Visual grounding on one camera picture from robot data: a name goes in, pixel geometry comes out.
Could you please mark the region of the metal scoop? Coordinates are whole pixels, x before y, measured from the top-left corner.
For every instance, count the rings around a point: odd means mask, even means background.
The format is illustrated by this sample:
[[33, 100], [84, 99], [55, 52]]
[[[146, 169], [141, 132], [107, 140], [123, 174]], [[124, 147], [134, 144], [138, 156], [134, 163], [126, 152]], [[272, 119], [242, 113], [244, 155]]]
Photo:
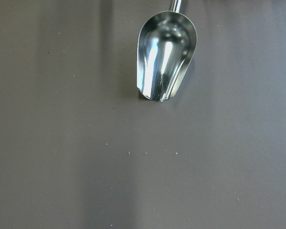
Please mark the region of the metal scoop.
[[164, 102], [174, 97], [183, 81], [197, 44], [192, 21], [181, 12], [183, 1], [152, 16], [137, 42], [136, 83], [146, 99]]

